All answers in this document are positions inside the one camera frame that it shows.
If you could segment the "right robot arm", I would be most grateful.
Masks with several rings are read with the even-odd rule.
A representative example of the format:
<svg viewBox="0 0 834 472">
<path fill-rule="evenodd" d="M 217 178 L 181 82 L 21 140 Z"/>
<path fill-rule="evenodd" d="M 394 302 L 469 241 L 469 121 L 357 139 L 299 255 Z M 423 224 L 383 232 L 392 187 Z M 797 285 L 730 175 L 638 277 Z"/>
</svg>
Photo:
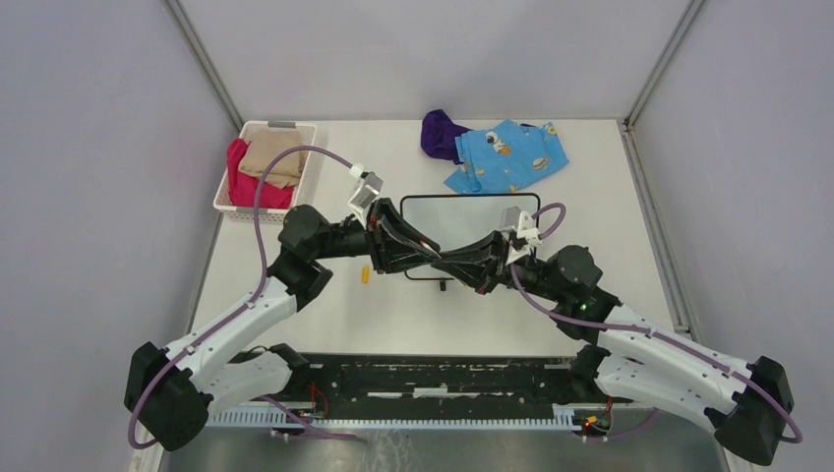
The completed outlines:
<svg viewBox="0 0 834 472">
<path fill-rule="evenodd" d="M 542 261 L 495 231 L 452 251 L 430 252 L 431 266 L 480 293 L 499 284 L 586 347 L 567 376 L 570 393 L 592 401 L 604 393 L 675 414 L 713 435 L 732 454 L 773 463 L 780 443 L 798 443 L 794 398 L 785 368 L 761 356 L 746 361 L 651 322 L 599 287 L 589 250 L 568 245 Z"/>
</svg>

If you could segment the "purple cloth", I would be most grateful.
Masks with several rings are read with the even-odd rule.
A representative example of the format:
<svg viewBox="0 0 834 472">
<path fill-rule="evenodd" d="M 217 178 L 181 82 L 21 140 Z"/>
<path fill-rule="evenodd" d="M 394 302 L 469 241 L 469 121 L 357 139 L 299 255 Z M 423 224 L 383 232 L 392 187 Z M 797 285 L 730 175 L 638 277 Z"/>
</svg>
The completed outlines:
<svg viewBox="0 0 834 472">
<path fill-rule="evenodd" d="M 442 109 L 432 110 L 422 120 L 421 150 L 431 158 L 459 165 L 461 160 L 455 140 L 468 132 L 469 128 L 454 123 Z"/>
</svg>

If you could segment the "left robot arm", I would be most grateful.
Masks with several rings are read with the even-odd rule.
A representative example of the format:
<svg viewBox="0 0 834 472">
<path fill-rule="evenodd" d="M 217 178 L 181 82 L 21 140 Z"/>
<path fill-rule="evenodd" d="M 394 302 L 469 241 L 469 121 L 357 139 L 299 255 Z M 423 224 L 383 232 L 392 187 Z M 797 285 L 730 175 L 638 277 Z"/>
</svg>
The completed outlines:
<svg viewBox="0 0 834 472">
<path fill-rule="evenodd" d="M 236 307 L 162 348 L 148 342 L 135 351 L 125 392 L 131 447 L 160 444 L 173 451 L 242 403 L 275 393 L 301 398 L 309 375 L 287 357 L 267 352 L 232 359 L 322 293 L 332 277 L 322 259 L 369 256 L 376 271 L 397 273 L 441 256 L 440 246 L 408 224 L 388 198 L 372 202 L 365 218 L 349 215 L 340 223 L 313 206 L 296 206 L 285 215 L 278 241 L 278 257 L 262 266 L 257 286 Z"/>
</svg>

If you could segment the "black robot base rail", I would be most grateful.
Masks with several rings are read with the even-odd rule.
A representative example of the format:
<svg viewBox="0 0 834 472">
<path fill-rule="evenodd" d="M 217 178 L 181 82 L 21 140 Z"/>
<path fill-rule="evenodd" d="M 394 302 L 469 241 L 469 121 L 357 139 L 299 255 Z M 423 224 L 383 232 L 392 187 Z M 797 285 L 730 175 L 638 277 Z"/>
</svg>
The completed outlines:
<svg viewBox="0 0 834 472">
<path fill-rule="evenodd" d="M 559 427 L 562 407 L 625 404 L 584 380 L 571 357 L 297 353 L 277 393 L 260 393 L 320 428 Z"/>
</svg>

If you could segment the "white marker pen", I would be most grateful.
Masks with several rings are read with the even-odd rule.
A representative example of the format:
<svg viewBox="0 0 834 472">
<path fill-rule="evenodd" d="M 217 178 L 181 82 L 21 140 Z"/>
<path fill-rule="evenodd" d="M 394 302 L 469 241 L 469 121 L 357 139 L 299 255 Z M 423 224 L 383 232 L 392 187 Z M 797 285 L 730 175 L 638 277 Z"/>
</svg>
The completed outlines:
<svg viewBox="0 0 834 472">
<path fill-rule="evenodd" d="M 441 247 L 431 239 L 427 238 L 420 238 L 419 239 L 420 245 L 428 252 L 433 254 L 435 257 L 439 257 L 441 254 Z"/>
</svg>

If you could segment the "blue patterned cloth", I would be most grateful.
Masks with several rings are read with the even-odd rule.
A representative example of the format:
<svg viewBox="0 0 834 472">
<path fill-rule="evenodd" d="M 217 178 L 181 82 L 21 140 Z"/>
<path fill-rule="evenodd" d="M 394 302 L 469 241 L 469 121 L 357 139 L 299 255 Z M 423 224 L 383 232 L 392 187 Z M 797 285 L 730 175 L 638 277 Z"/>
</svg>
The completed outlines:
<svg viewBox="0 0 834 472">
<path fill-rule="evenodd" d="M 568 165 L 551 122 L 533 126 L 505 120 L 489 130 L 468 131 L 454 142 L 460 163 L 445 186 L 461 195 L 519 192 Z"/>
</svg>

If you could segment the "white whiteboard black frame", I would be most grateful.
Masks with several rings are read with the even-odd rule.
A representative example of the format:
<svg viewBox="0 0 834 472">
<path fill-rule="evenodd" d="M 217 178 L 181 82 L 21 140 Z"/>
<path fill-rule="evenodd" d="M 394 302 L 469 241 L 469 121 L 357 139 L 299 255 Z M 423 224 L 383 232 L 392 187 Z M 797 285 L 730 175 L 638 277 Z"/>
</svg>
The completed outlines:
<svg viewBox="0 0 834 472">
<path fill-rule="evenodd" d="M 400 200 L 399 212 L 409 224 L 444 251 L 468 246 L 502 224 L 503 212 L 519 207 L 532 214 L 541 207 L 535 193 L 495 195 L 410 195 Z"/>
</svg>

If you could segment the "pink cloth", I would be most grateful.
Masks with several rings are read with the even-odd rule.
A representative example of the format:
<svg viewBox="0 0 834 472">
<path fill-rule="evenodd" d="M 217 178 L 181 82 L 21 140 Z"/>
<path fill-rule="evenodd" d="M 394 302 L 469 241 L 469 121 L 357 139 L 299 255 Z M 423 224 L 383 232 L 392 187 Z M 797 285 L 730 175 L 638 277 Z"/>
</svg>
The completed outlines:
<svg viewBox="0 0 834 472">
<path fill-rule="evenodd" d="M 231 142 L 226 151 L 226 174 L 228 197 L 238 207 L 252 207 L 255 201 L 259 179 L 238 169 L 249 145 L 242 139 Z M 290 208 L 294 193 L 293 187 L 278 188 L 265 183 L 261 192 L 259 208 Z"/>
</svg>

